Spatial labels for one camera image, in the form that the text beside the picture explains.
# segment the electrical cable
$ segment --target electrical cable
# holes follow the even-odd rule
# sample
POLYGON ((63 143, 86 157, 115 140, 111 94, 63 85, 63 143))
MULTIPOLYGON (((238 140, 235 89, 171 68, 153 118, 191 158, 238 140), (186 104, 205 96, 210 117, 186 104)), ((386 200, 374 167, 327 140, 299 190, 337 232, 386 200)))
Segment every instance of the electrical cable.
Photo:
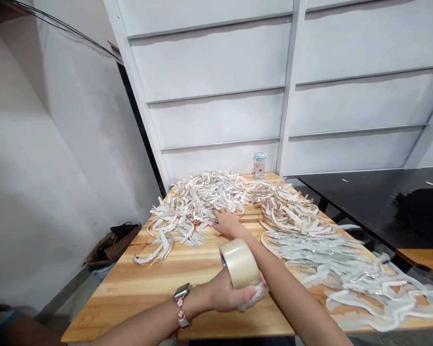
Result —
POLYGON ((20 1, 17 1, 17 0, 6 0, 6 1, 9 2, 9 3, 11 3, 11 4, 13 4, 13 5, 15 5, 15 6, 17 6, 17 7, 19 7, 21 10, 23 10, 23 11, 31 14, 32 16, 34 16, 34 17, 36 17, 36 18, 38 18, 38 19, 46 22, 47 24, 50 24, 51 26, 54 26, 54 27, 56 27, 58 29, 61 29, 61 30, 65 31, 65 32, 67 32, 67 33, 69 33, 69 34, 77 37, 77 38, 80 38, 80 39, 83 39, 83 40, 86 40, 86 41, 90 42, 94 46, 98 47, 99 49, 101 49, 104 52, 108 53, 110 56, 114 57, 118 63, 120 63, 122 65, 124 64, 123 61, 120 60, 115 54, 113 54, 112 52, 110 52, 109 50, 107 50, 105 47, 103 47, 102 45, 100 45, 98 42, 94 41, 93 39, 91 39, 90 37, 86 36, 85 34, 83 34, 82 32, 78 31, 77 29, 75 29, 74 27, 70 26, 69 24, 67 24, 67 23, 61 21, 60 19, 52 16, 51 14, 48 14, 48 13, 46 13, 44 11, 41 11, 41 10, 35 8, 35 7, 29 6, 29 5, 24 4, 24 3, 20 2, 20 1), (56 25, 54 23, 51 23, 51 22, 45 20, 44 18, 41 18, 40 16, 36 15, 35 12, 40 13, 40 14, 42 14, 42 15, 50 18, 54 22, 57 22, 58 24, 63 25, 67 29, 63 28, 63 27, 61 27, 59 25, 56 25))

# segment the water bottle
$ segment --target water bottle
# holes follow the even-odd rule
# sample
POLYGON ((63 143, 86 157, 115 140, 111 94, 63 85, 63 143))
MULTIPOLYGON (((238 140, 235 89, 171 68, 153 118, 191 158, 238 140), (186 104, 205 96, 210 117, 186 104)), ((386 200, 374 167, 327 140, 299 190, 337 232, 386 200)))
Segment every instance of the water bottle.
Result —
POLYGON ((254 153, 254 178, 263 179, 265 177, 266 153, 254 153))

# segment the black cloth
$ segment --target black cloth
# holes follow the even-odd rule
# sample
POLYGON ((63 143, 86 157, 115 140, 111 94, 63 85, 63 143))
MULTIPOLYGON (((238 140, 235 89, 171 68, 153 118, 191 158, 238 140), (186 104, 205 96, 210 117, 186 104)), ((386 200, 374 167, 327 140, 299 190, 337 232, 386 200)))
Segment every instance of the black cloth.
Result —
POLYGON ((398 194, 395 203, 399 208, 397 218, 433 244, 433 188, 415 190, 406 196, 398 194))

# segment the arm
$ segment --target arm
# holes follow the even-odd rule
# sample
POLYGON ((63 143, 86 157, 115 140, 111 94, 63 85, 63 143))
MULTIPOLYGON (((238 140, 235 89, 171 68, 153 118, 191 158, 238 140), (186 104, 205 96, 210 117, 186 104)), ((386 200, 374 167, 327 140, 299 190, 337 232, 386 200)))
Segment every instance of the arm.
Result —
MULTIPOLYGON (((255 287, 235 290, 227 268, 206 284, 195 286, 184 298, 183 310, 190 321, 209 311, 228 311, 247 303, 255 294, 255 287)), ((123 321, 91 343, 92 346, 107 345, 158 345, 178 328, 177 303, 169 300, 153 306, 123 321)))
POLYGON ((292 328, 306 346, 352 346, 351 341, 322 305, 287 270, 284 264, 260 244, 228 210, 214 211, 220 233, 243 239, 250 248, 271 294, 292 328))

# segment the packing tape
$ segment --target packing tape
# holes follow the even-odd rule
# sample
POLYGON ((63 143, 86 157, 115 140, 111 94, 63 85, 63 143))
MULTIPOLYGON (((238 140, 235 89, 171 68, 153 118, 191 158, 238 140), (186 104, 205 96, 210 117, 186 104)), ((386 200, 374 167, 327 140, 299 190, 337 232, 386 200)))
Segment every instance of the packing tape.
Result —
POLYGON ((228 268, 234 289, 257 286, 261 283, 255 258, 242 239, 234 239, 220 245, 219 250, 221 262, 228 268))

